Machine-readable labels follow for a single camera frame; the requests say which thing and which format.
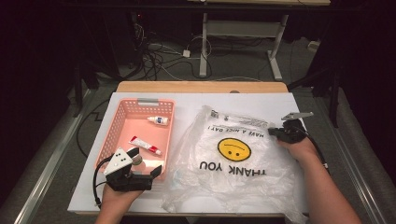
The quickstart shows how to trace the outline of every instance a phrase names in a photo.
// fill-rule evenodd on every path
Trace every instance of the clear plastic bag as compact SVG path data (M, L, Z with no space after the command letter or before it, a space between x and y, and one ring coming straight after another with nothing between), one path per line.
M297 162L279 150L270 123L203 106L170 152L163 209L178 212L193 196L217 199L227 213L271 204L295 223L306 217L293 200Z

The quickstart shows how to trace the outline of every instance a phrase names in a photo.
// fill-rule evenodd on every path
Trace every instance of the white tube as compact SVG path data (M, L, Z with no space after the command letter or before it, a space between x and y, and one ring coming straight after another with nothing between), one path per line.
M161 125L167 125L168 124L168 118L167 117L148 117L148 120L155 123L155 124L161 124Z
M157 155L161 155L161 151L157 147L150 145L149 143L143 141L142 139L140 139L136 136L134 136L131 139L131 141L129 141L129 143L132 145L135 145L137 147L142 147L142 148L144 148L152 153L155 153Z

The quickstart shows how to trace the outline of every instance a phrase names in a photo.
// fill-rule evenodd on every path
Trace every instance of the wire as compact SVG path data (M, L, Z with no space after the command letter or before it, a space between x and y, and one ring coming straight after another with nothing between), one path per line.
M106 162L111 161L111 158L113 158L113 155L111 155L111 156L109 156L109 157L103 159L101 162L99 162L99 164L96 166L95 172L93 173L92 191L93 191L93 197L94 197L95 202L96 202L95 205L98 206L99 209L101 208L102 202L100 201L100 198L98 197L98 193L97 193L97 191L96 191L96 188L97 188L99 185L101 185L102 183L99 184L99 185L96 185L96 177L97 177L97 175L98 175L98 173L99 173L99 169L100 169Z
M170 72L168 72L168 70L166 70L164 67L162 67L161 66L161 69L163 69L163 71L165 71L170 77L172 77L172 78L174 78L174 79L176 79L176 80L179 80L179 81L187 81L187 80L184 80L184 79L181 79L181 78L178 78L178 77L175 77L175 76L173 76Z
M82 122L78 125L78 128L77 128L77 132L76 132L76 141L77 141L77 146L78 146L78 149L79 149L79 151L82 153L82 155L85 157L85 158L88 158L88 155L84 152L84 150L82 149L82 147L81 147L81 144L80 144L80 142L79 142L79 131L81 130L81 127L82 127L82 125L84 124L84 122L87 120L87 118L90 116L90 115L92 115L92 114L95 114L94 113L94 111L97 109L97 108L99 108L99 106L101 106L101 105L103 105L104 103L106 103L106 102L108 102L110 100L110 98L108 98L108 99L106 99L106 100L104 100L102 103L100 103L99 105L97 105L83 120L82 120Z
M308 7L306 4L302 3L300 0L297 0L301 5Z
M103 181L103 182L97 184L96 187L99 187L99 186L101 186L101 185L103 185L103 184L105 184L105 183L107 183L107 181Z
M198 77L198 78L200 78L200 79L209 78L209 77L211 77L213 75L212 65L210 65L209 61L206 58L207 56L209 56L209 54L207 54L206 57L205 57L205 55L203 53L201 53L201 55L202 55L202 58L206 61L207 65L209 66L210 74L207 75L206 77Z
M140 47L143 44L143 39L145 38L145 29L143 29L143 27L141 25L137 24L137 23L135 23L134 25L140 28L139 31L138 31L139 33L137 35L138 39L139 39L140 34L142 34L142 37L140 38L141 39L140 40L140 44L138 46L138 47Z
M193 67L192 67L192 63L189 63L189 62L178 62L178 63L174 63L174 64L171 64L171 65L169 65L169 66L167 66L167 67L165 67L165 68L163 68L163 69L168 69L168 68L170 68L170 67L172 67L172 66L174 66L174 65L176 65L176 64L179 64L179 63L187 63L187 64L189 64L189 65L190 65L190 69L191 69L191 73L192 73L192 75L195 77L194 69L193 69Z
M148 58L143 58L143 61L145 61L145 66L143 67L145 76L143 77L145 80L157 80L157 75L161 70L160 65L163 63L163 57L157 53L152 53L150 50L147 50L145 57Z
M224 77L224 78L219 78L219 79L213 79L212 81L222 81L226 79L233 79L233 78L245 78L245 79L250 79L250 80L255 80L258 82L262 82L261 80L254 78L254 77Z
M268 57L269 62L268 62L265 66L263 66L261 69L259 69L259 71L257 71L257 77L258 77L258 79L260 79L260 71L263 70L264 68L268 67L268 65L271 64L271 61L272 61L274 58L270 59L270 58Z
M211 47L212 47L211 55L217 56L217 57L222 57L222 56L229 55L229 54L231 54L233 52L234 49L244 49L244 48L248 48L248 47L257 47L257 46L259 46L262 43L263 40L268 39L268 38L254 38L254 39L252 39L252 38L250 38L250 39L245 39L245 38L236 39L235 38L235 39L229 39L228 36L226 36L226 38L221 38L221 37L214 36L214 35L208 35L207 38L208 39L213 38L213 39L210 40ZM214 44L217 41L225 42L228 45L216 45L216 44ZM222 48L222 49L229 48L229 50L226 53L216 54L215 53L215 48Z
M172 52L173 53L175 53L175 54L178 54L178 55L181 55L181 53L179 53L178 51L176 51L175 49L172 49L172 48L170 48L170 47L167 47L167 46L165 46L165 45L163 45L163 44L148 44L148 46L150 46L150 45L159 45L159 46L161 46L159 49L156 49L156 50L154 50L154 51L158 51L158 50L160 50L160 49L162 49L162 48L166 48L166 49L171 49L172 50Z
M212 52L212 45L210 44L210 42L209 42L209 40L208 40L207 38L203 38L202 36L196 36L195 38L193 38L193 39L190 41L190 44L192 43L193 40L196 40L196 39L198 39L198 38L201 38L201 39L205 40L206 43L209 44L209 52L207 53L206 57L209 56L210 53Z
M316 142L316 141L314 140L314 138L311 136L311 134L309 134L307 131L301 130L301 129L295 127L295 126L291 126L291 128L293 128L294 130L299 131L300 133L303 133L307 138L309 138L309 140L311 140L312 144L313 144L314 147L317 149L320 162L323 164L323 167L326 169L327 173L330 174L330 172L329 172L329 166L328 166L326 160L324 159L323 153L322 153L322 151L320 150L320 148L319 148L317 142Z
M171 63L171 62L174 62L174 61L177 61L177 60L180 60L180 59L186 59L186 57L179 57L179 58L173 59L171 61L163 62L163 63Z
M290 75L290 83L293 82L293 76L292 76L292 73L291 73L291 59L292 59L293 49L294 49L295 43L296 43L296 41L293 40L293 43L291 44L291 50L290 50L290 58L289 58L289 75Z

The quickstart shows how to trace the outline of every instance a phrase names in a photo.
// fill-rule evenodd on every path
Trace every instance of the smiley face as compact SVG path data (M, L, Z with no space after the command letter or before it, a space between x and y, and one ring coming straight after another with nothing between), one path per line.
M244 161L250 157L250 147L236 138L224 138L218 143L219 153L230 161Z

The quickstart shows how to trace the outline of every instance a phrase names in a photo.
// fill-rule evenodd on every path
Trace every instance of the red and white tube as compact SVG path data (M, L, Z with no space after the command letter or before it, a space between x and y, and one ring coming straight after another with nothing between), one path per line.
M155 153L157 155L161 155L161 151L157 147L150 145L149 143L143 141L142 139L140 139L136 136L132 137L132 139L131 139L131 141L129 141L129 143L132 145L135 145L137 147L142 147L142 148L144 148L152 153Z

